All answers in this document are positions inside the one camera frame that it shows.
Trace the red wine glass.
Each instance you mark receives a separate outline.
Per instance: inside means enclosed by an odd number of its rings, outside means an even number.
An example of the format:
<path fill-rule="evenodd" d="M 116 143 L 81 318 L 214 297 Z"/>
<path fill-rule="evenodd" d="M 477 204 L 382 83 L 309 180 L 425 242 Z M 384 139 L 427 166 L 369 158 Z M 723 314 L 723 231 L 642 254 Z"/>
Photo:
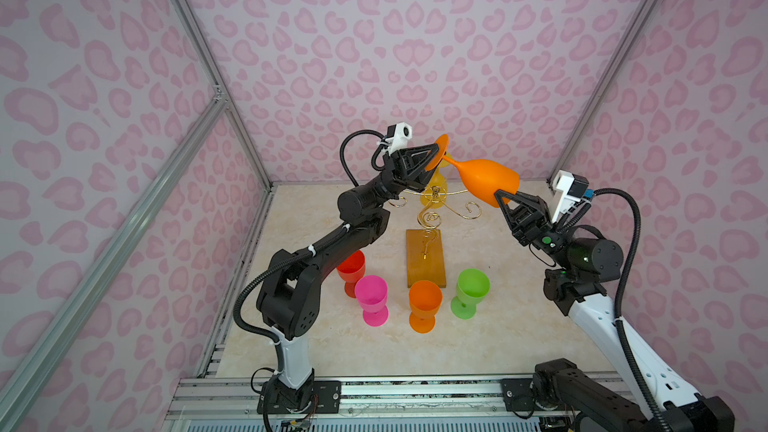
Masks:
<path fill-rule="evenodd" d="M 365 276 L 366 258 L 361 250 L 356 251 L 337 267 L 337 272 L 344 282 L 344 292 L 355 298 L 355 287 Z"/>

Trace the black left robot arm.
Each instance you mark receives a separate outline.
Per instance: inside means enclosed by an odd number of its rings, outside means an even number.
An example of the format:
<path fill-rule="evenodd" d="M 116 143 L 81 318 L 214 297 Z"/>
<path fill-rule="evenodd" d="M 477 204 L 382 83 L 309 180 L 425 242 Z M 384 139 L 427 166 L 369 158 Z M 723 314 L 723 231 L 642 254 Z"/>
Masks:
<path fill-rule="evenodd" d="M 293 253 L 276 252 L 261 283 L 256 308 L 277 334 L 282 354 L 275 387 L 305 402 L 314 380 L 306 335 L 319 317 L 325 279 L 354 253 L 374 243 L 387 229 L 385 208 L 406 190 L 426 189 L 444 155 L 438 144 L 384 155 L 383 170 L 365 184 L 340 194 L 341 224 L 317 242 Z"/>

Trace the pink wine glass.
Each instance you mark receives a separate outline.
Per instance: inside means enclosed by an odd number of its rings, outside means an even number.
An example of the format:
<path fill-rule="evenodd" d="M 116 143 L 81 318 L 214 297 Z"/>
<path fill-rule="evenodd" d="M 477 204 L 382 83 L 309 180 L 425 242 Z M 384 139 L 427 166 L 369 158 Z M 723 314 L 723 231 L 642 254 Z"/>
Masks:
<path fill-rule="evenodd" d="M 388 285 L 383 278 L 376 275 L 361 278 L 355 286 L 355 295 L 368 326 L 380 327 L 387 322 Z"/>

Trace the green wine glass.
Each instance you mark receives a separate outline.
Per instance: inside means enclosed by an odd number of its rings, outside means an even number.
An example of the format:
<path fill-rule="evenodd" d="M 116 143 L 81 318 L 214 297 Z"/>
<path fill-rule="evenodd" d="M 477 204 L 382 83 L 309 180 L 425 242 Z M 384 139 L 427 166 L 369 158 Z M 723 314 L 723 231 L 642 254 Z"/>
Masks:
<path fill-rule="evenodd" d="M 490 289 L 490 280 L 483 271 L 476 268 L 463 270 L 457 278 L 456 295 L 450 303 L 451 312 L 462 320 L 473 318 L 477 305 L 488 295 Z"/>

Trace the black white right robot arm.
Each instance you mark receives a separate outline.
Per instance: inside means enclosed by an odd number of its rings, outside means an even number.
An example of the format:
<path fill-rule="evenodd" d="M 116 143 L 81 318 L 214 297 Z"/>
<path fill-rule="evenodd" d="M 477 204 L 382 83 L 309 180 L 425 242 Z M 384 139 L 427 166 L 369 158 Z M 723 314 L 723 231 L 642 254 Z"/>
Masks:
<path fill-rule="evenodd" d="M 624 293 L 636 256 L 641 213 L 636 200 L 616 188 L 589 191 L 586 202 L 613 195 L 633 217 L 627 251 L 597 228 L 581 223 L 582 206 L 551 222 L 546 202 L 523 192 L 498 190 L 493 197 L 513 237 L 553 262 L 543 292 L 609 360 L 633 397 L 626 399 L 588 377 L 567 359 L 536 366 L 532 396 L 541 406 L 564 404 L 607 431 L 732 431 L 735 414 L 718 397 L 706 397 L 677 374 L 622 315 Z"/>

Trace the orange wine glass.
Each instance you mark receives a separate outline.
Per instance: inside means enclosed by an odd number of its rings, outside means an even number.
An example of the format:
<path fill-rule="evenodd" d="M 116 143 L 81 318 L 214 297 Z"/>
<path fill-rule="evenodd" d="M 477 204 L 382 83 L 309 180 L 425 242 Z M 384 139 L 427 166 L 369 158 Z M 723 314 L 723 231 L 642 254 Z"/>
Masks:
<path fill-rule="evenodd" d="M 482 202 L 498 208 L 495 197 L 498 191 L 515 194 L 519 191 L 521 179 L 517 172 L 488 159 L 473 159 L 457 161 L 447 156 L 450 139 L 447 134 L 437 138 L 434 144 L 438 147 L 436 155 L 431 159 L 426 169 L 431 171 L 445 161 L 454 166 L 467 191 Z"/>
<path fill-rule="evenodd" d="M 410 287 L 408 299 L 410 327 L 420 334 L 431 332 L 443 301 L 441 288 L 428 280 L 417 281 Z"/>

